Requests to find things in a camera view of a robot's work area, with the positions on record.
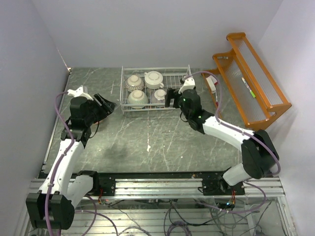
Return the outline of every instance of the white wall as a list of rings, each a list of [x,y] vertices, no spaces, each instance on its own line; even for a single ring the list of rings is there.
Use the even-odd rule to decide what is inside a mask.
[[[14,235],[67,74],[31,0],[0,1],[0,235]]]
[[[315,234],[315,1],[284,0],[259,48],[292,103],[268,128],[300,235]]]
[[[213,67],[244,31],[259,42],[282,0],[33,0],[69,67]]]

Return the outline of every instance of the white wire dish rack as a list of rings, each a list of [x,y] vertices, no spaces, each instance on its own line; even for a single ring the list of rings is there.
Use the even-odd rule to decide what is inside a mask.
[[[120,88],[120,105],[122,107],[122,111],[124,112],[139,112],[139,111],[162,111],[162,110],[172,110],[173,108],[173,101],[171,100],[171,107],[165,107],[163,103],[151,103],[151,94],[157,89],[150,89],[145,85],[144,80],[144,73],[150,71],[157,71],[162,74],[163,76],[163,90],[167,91],[168,88],[179,89],[182,84],[180,82],[185,76],[191,74],[190,66],[186,67],[152,67],[152,68],[124,68],[122,67],[122,78],[121,78],[121,88]],[[128,96],[130,92],[126,89],[125,83],[127,79],[131,75],[136,75],[140,77],[144,82],[144,88],[142,91],[148,97],[147,104],[128,104]],[[144,106],[141,109],[136,109],[136,106]]]

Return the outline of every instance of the gray marble tabletop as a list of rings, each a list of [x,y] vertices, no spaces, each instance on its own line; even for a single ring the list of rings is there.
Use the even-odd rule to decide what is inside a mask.
[[[214,113],[215,107],[201,76],[194,76],[203,108]],[[129,112],[123,115],[119,105],[121,68],[74,68],[68,88],[86,85],[89,94],[99,93],[117,103],[113,114],[100,123],[74,167],[98,172],[172,172],[223,171],[241,161],[239,151],[215,137],[202,135],[180,120],[180,111]],[[222,117],[244,127],[235,103],[223,84]],[[70,115],[71,97],[62,104],[62,116]],[[56,159],[63,126],[59,121],[53,134],[45,172]]]

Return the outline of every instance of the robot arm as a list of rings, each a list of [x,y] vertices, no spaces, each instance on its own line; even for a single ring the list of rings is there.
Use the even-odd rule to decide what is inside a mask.
[[[274,158],[258,142],[250,136],[244,135],[247,133],[258,138],[279,159],[267,132],[264,130],[254,132],[239,128],[217,119],[214,114],[203,110],[200,96],[197,94],[194,84],[194,79],[189,77],[181,89],[169,88],[165,96],[165,106],[169,107],[171,99],[174,99],[173,107],[181,109],[192,129],[222,139],[242,152],[242,163],[227,169],[221,176],[221,189],[229,188],[249,178],[259,179],[269,174],[271,167],[275,164]]]
[[[91,125],[113,113],[116,104],[107,101],[99,94],[95,94],[92,98],[84,86],[77,90],[69,90],[68,95],[74,97],[70,102],[71,116],[67,125],[75,142],[60,162],[59,157],[65,153],[71,143],[71,138],[64,129],[61,134],[59,152],[48,177],[38,192],[30,193],[26,199],[30,220],[35,228],[47,228],[43,206],[53,171],[57,172],[49,197],[52,229],[68,229],[73,221],[75,208],[82,198],[89,192],[99,190],[98,174],[95,171],[80,171],[72,184],[69,184],[69,181],[74,165],[91,136]],[[59,167],[55,170],[58,162],[60,162]]]

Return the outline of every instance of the white bowl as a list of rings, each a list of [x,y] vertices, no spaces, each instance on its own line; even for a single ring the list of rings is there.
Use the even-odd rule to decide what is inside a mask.
[[[140,77],[131,75],[125,82],[125,88],[128,89],[129,92],[142,90],[144,88],[144,82]]]
[[[144,73],[144,80],[146,82],[146,86],[150,89],[158,89],[164,87],[163,76],[157,71]]]
[[[128,96],[128,104],[148,104],[148,97],[143,91],[135,90],[132,91]],[[135,109],[141,109],[145,106],[132,107]]]
[[[151,103],[165,103],[166,92],[162,89],[158,89],[151,94]]]

